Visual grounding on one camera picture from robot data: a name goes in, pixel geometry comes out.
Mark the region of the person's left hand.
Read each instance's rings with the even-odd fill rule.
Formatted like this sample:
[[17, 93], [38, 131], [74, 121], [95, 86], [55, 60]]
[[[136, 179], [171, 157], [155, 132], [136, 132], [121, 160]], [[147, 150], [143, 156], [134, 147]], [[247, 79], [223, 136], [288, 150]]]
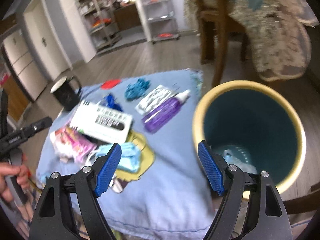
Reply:
[[28, 172], [24, 153], [17, 157], [19, 165], [1, 162], [1, 198], [7, 202], [15, 202], [18, 207], [26, 203], [23, 190], [29, 187]]

